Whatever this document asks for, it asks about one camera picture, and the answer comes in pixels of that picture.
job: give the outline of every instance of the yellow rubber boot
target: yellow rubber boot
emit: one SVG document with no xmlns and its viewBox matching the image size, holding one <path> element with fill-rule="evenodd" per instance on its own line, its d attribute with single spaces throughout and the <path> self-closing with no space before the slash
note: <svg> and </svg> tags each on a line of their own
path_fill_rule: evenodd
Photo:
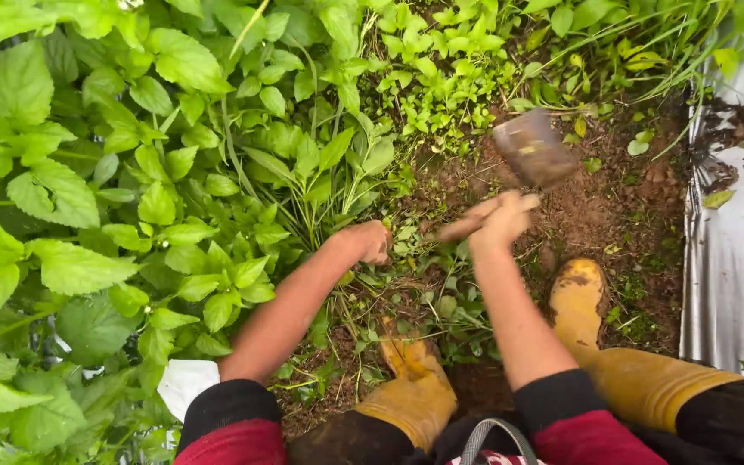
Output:
<svg viewBox="0 0 744 465">
<path fill-rule="evenodd" d="M 744 379 L 675 358 L 630 348 L 598 350 L 605 291 L 601 268 L 592 260 L 567 262 L 550 295 L 555 332 L 589 373 L 596 392 L 619 418 L 676 433 L 679 409 L 697 394 Z"/>
<path fill-rule="evenodd" d="M 392 321 L 384 326 L 395 334 Z M 376 387 L 354 410 L 397 426 L 413 446 L 428 451 L 456 410 L 456 394 L 424 340 L 387 339 L 380 343 L 381 352 L 395 379 Z"/>
</svg>

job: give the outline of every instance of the soil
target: soil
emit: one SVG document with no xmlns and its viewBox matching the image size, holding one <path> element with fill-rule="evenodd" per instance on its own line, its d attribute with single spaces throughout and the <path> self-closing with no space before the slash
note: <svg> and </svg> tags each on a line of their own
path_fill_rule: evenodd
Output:
<svg viewBox="0 0 744 465">
<path fill-rule="evenodd" d="M 608 281 L 608 301 L 600 312 L 605 316 L 615 305 L 621 311 L 618 322 L 603 323 L 599 345 L 602 348 L 635 347 L 675 357 L 683 298 L 683 215 L 689 177 L 687 147 L 679 143 L 662 157 L 652 160 L 685 129 L 687 113 L 681 100 L 669 100 L 672 102 L 666 102 L 656 111 L 662 116 L 653 121 L 629 122 L 635 111 L 646 108 L 630 108 L 608 121 L 588 120 L 583 142 L 567 147 L 580 168 L 560 185 L 539 191 L 542 204 L 532 211 L 532 227 L 519 239 L 514 253 L 522 265 L 527 289 L 543 310 L 547 309 L 549 286 L 562 263 L 574 257 L 596 260 L 605 270 Z M 495 124 L 511 118 L 501 108 L 492 108 L 492 113 L 498 117 Z M 562 136 L 572 131 L 572 121 L 552 120 Z M 628 143 L 636 132 L 648 126 L 656 130 L 651 148 L 643 155 L 629 155 Z M 490 136 L 481 138 L 479 149 L 477 160 L 472 157 L 444 159 L 442 155 L 433 156 L 429 150 L 413 157 L 418 184 L 406 201 L 418 212 L 437 210 L 439 204 L 446 204 L 442 218 L 421 222 L 422 233 L 455 219 L 467 208 L 497 192 L 521 188 L 522 183 L 498 153 Z M 602 160 L 602 167 L 589 174 L 582 162 L 594 157 Z M 445 279 L 442 272 L 429 270 L 427 275 L 431 280 Z M 635 294 L 635 288 L 643 292 Z M 403 297 L 408 304 L 409 294 L 403 292 Z M 400 316 L 410 319 L 408 314 Z M 638 337 L 623 335 L 618 327 L 634 318 L 645 322 Z M 365 394 L 365 383 L 357 383 L 358 364 L 357 358 L 352 361 L 352 342 L 350 338 L 348 341 L 337 338 L 340 340 L 339 364 L 346 373 L 340 382 L 329 383 L 325 400 L 310 407 L 281 400 L 282 406 L 294 407 L 286 411 L 284 419 L 287 439 L 350 408 L 356 399 L 357 386 L 357 397 L 362 399 Z M 318 360 L 322 364 L 325 358 L 318 358 L 322 356 L 313 358 L 314 366 Z M 450 366 L 447 373 L 459 396 L 456 417 L 512 406 L 509 385 L 500 364 L 490 361 Z"/>
</svg>

